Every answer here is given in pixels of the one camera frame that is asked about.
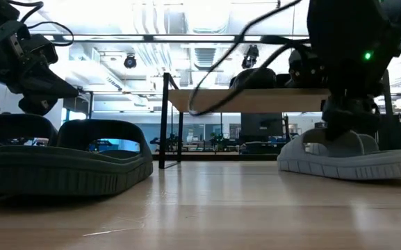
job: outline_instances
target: black cable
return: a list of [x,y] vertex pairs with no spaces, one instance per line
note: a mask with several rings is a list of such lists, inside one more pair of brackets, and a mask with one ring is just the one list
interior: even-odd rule
[[21,23],[25,23],[26,20],[33,15],[33,13],[39,11],[43,6],[44,3],[41,1],[38,2],[34,2],[34,3],[22,3],[22,2],[18,2],[18,1],[13,1],[13,0],[7,0],[8,3],[16,5],[16,6],[22,6],[22,7],[34,7],[33,9],[31,9],[30,11],[28,11],[25,16],[23,16],[20,20]]
[[250,23],[248,23],[247,25],[245,25],[245,27],[243,28],[243,30],[240,32],[239,36],[237,37],[237,40],[234,42],[233,46],[231,46],[231,48],[219,59],[219,61],[217,61],[216,63],[214,63],[213,66],[211,66],[211,68],[209,69],[208,73],[201,79],[201,81],[199,82],[199,84],[197,84],[197,86],[195,87],[195,89],[191,92],[191,96],[189,98],[189,104],[188,104],[188,109],[189,109],[189,113],[192,116],[200,116],[200,115],[205,115],[207,113],[211,113],[214,112],[215,110],[217,110],[218,108],[222,107],[223,105],[225,105],[226,103],[228,103],[229,101],[231,101],[234,97],[236,97],[237,95],[239,95],[244,89],[245,89],[245,85],[248,82],[248,79],[250,79],[251,77],[253,77],[253,75],[257,74],[259,72],[260,69],[262,69],[263,67],[267,67],[277,56],[279,56],[282,52],[284,52],[285,50],[293,47],[294,44],[296,44],[296,42],[294,40],[285,38],[285,37],[279,37],[279,39],[283,39],[287,42],[287,44],[283,45],[282,47],[280,47],[278,50],[276,50],[263,64],[260,68],[258,68],[255,72],[253,72],[252,74],[250,74],[241,85],[239,85],[237,88],[234,89],[233,92],[231,92],[228,96],[226,96],[223,100],[219,101],[218,103],[212,105],[211,107],[207,108],[206,110],[197,112],[195,110],[193,110],[193,106],[194,106],[194,100],[195,97],[197,96],[197,93],[199,92],[200,89],[200,85],[203,83],[203,81],[206,79],[206,77],[213,72],[215,69],[217,69],[217,67],[229,56],[231,55],[231,53],[236,50],[237,46],[243,42],[243,40],[245,39],[245,34],[248,32],[248,30],[253,27],[254,25],[258,24],[259,22],[262,22],[263,20],[276,15],[277,13],[280,13],[281,11],[284,11],[290,7],[295,6],[296,4],[298,4],[301,0],[295,0],[285,6],[282,6],[280,8],[277,8],[275,10],[271,10],[270,12],[267,12],[264,15],[261,15],[260,17],[257,17],[256,19],[252,20]]
[[74,33],[70,30],[70,28],[68,28],[68,27],[66,27],[66,26],[64,26],[64,25],[62,25],[62,24],[60,24],[60,23],[58,23],[58,22],[52,22],[52,21],[39,22],[39,23],[37,23],[37,24],[35,24],[35,25],[28,26],[27,28],[36,28],[36,27],[38,27],[39,25],[43,25],[43,24],[55,24],[55,25],[57,25],[57,26],[59,26],[59,27],[65,29],[65,30],[66,30],[67,32],[69,32],[69,34],[72,36],[72,41],[66,42],[66,43],[62,43],[62,44],[54,43],[55,46],[57,46],[57,47],[67,47],[67,46],[70,46],[70,45],[74,44],[74,41],[75,41]]

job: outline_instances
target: wooden floor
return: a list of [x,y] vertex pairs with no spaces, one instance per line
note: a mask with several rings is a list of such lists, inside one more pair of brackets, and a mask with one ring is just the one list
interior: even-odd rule
[[183,162],[108,199],[2,199],[0,249],[401,250],[401,180]]

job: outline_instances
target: shelf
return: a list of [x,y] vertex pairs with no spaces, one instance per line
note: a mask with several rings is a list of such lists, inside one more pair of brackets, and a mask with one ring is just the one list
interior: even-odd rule
[[[192,90],[169,90],[169,101],[180,112],[188,112]],[[195,110],[205,110],[225,98],[232,90],[199,90]],[[244,90],[235,99],[221,107],[218,113],[277,113],[320,112],[327,89],[266,89]]]

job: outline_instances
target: green led light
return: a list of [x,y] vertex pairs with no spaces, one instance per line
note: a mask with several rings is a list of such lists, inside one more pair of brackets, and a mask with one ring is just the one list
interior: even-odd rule
[[372,53],[371,52],[367,52],[364,54],[364,59],[366,60],[370,60],[372,58]]

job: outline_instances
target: security camera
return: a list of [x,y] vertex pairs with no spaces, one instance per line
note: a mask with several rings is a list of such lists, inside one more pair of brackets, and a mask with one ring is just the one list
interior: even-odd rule
[[136,56],[133,54],[129,54],[126,57],[126,60],[124,60],[124,66],[127,69],[133,69],[137,66],[137,60],[136,60]]
[[257,48],[257,45],[250,45],[248,52],[243,57],[242,68],[251,69],[257,63],[258,57],[259,49]]

